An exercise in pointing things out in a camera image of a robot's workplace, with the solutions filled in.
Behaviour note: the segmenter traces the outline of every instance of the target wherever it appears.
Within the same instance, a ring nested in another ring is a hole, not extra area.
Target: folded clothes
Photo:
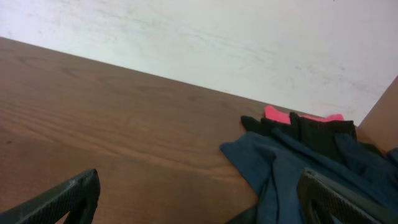
[[[222,144],[221,151],[259,197],[258,205],[230,223],[303,223],[296,188],[301,172],[306,167],[362,197],[398,212],[398,199],[390,196],[397,193],[397,189],[392,187],[392,182],[396,180],[389,179],[393,178],[390,175],[375,175],[377,172],[391,174],[391,167],[379,167],[384,164],[378,160],[382,158],[356,146],[350,150],[356,141],[348,134],[337,135],[335,138],[338,146],[347,150],[344,156],[360,154],[358,159],[349,164],[349,168],[313,152],[278,128],[273,129],[267,137],[248,132],[235,142]],[[364,163],[372,164],[371,169],[364,170]],[[382,184],[389,184],[390,187],[383,187]]]
[[[272,105],[267,105],[264,108],[264,116],[273,121],[290,124],[289,115],[275,109]],[[344,117],[342,114],[333,114],[333,115],[328,116],[327,118],[316,118],[316,117],[309,116],[309,115],[305,115],[304,117],[308,118],[308,119],[312,119],[314,121],[319,121],[319,122],[344,121]]]
[[[352,121],[322,123],[300,117],[297,113],[290,113],[290,120],[292,124],[284,124],[267,118],[262,118],[261,122],[259,122],[252,117],[241,117],[241,122],[246,131],[252,131],[262,136],[270,136],[274,128],[279,128],[284,134],[304,143],[311,150],[336,162],[346,164],[345,159],[337,148],[334,135],[336,133],[346,133],[356,139],[355,125]],[[360,144],[365,150],[382,157],[379,150],[372,144]]]

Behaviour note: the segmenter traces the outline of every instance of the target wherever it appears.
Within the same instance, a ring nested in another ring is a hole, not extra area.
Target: black fabric
[[[284,134],[304,143],[311,150],[344,165],[346,162],[337,148],[334,135],[345,133],[356,139],[353,121],[319,122],[300,117],[293,112],[290,113],[291,124],[284,124],[267,118],[262,118],[259,122],[248,116],[242,116],[241,122],[246,131],[252,131],[263,136],[270,136],[274,128],[279,128]],[[365,148],[371,152],[379,152],[371,144],[367,144]]]

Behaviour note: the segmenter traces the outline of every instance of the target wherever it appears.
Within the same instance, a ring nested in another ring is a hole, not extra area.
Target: pink fabric
[[[285,124],[290,124],[289,114],[280,112],[275,109],[273,106],[268,105],[264,108],[265,117],[274,121],[278,121]],[[312,119],[320,122],[328,122],[328,121],[344,121],[344,117],[342,114],[333,114],[327,118],[314,118],[309,115],[305,115],[304,118]]]

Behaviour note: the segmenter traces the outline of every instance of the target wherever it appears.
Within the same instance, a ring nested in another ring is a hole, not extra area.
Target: wood grain
[[[264,103],[0,39],[0,212],[89,168],[94,223],[223,223],[256,196],[218,146]]]

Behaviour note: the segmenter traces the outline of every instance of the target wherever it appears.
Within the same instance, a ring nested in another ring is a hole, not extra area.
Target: blue shirt
[[[257,223],[303,223],[297,183],[305,167],[398,212],[398,203],[370,181],[278,129],[273,130],[273,134],[274,138],[248,132],[237,141],[220,146],[259,197],[257,213],[254,213]]]

